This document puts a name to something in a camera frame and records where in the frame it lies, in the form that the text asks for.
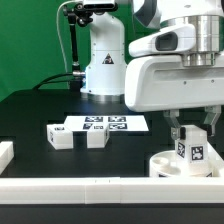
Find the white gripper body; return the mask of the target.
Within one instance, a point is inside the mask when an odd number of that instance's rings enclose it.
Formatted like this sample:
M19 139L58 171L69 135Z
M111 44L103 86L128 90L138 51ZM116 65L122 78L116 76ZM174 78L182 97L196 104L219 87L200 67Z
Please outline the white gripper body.
M213 66L185 66L195 27L180 24L129 44L125 104L136 112L224 105L224 53Z

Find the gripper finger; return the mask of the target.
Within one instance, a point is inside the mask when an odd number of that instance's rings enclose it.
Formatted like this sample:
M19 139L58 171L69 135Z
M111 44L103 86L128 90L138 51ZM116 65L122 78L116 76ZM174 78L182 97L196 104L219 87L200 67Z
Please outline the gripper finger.
M178 122L179 111L176 109L165 110L163 116L171 128L171 138L177 140L180 138L181 125Z
M222 108L220 105L208 106L205 108L205 112L207 113L204 124L207 127L207 134L209 136L215 135L215 126L221 115Z

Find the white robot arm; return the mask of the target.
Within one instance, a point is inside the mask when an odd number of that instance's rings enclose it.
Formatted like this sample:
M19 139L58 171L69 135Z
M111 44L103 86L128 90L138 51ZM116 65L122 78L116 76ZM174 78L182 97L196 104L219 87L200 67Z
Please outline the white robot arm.
M116 0L84 0L93 14L91 51L84 90L93 96L124 96L135 112L163 111L174 130L184 135L178 111L203 107L203 127L215 133L224 105L224 47L220 21L224 0L131 0L132 15L154 32L128 46L130 62L121 53L122 35L114 34L109 13Z

